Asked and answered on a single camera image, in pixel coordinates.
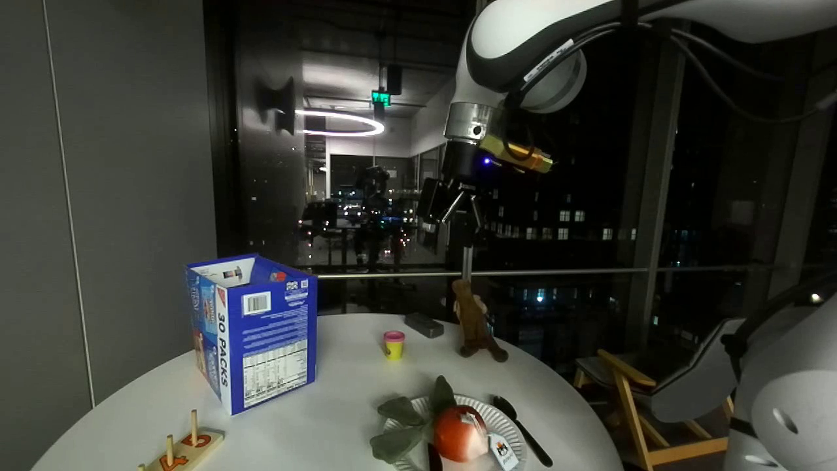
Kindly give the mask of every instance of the wooden stand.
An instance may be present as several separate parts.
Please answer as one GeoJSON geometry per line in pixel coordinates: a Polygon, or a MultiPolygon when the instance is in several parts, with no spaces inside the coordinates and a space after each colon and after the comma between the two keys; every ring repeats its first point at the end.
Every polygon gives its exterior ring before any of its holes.
{"type": "Polygon", "coordinates": [[[472,356],[479,349],[487,349],[495,362],[508,362],[508,352],[500,349],[497,338],[487,327],[487,306],[479,304],[479,297],[470,293],[468,280],[455,280],[451,285],[457,302],[457,317],[463,327],[459,356],[472,356]]]}
{"type": "Polygon", "coordinates": [[[210,454],[219,447],[224,441],[216,430],[198,430],[196,412],[191,412],[191,430],[183,441],[172,441],[166,436],[165,454],[153,458],[145,467],[139,467],[139,471],[196,471],[202,461],[206,461],[210,454]]]}

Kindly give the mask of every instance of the cardboard box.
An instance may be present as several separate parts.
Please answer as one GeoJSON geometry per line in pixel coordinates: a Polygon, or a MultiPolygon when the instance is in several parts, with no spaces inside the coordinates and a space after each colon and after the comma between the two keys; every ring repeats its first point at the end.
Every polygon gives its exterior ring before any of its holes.
{"type": "Polygon", "coordinates": [[[189,267],[196,364],[227,415],[313,383],[315,279],[258,254],[189,267]]]}

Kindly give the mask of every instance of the table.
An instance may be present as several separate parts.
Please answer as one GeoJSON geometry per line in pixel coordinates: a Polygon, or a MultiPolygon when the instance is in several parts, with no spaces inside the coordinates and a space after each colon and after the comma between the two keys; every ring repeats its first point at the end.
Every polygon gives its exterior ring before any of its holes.
{"type": "MultiPolygon", "coordinates": [[[[487,352],[470,358],[455,353],[459,338],[445,324],[442,338],[421,338],[397,315],[319,317],[315,381],[240,417],[227,417],[206,381],[183,353],[132,381],[74,424],[34,467],[34,471],[114,471],[149,464],[165,450],[166,436],[189,432],[189,412],[202,428],[223,430],[223,447],[202,471],[339,468],[390,471],[373,461],[368,438],[382,430],[376,403],[399,395],[427,395],[445,374],[457,395],[487,402],[505,395],[519,421],[546,447],[553,471],[620,471],[618,450],[582,399],[550,366],[519,349],[497,364],[487,352]],[[406,356],[387,362],[382,334],[408,334],[406,356]]],[[[544,468],[529,454],[525,471],[544,468]]]]}

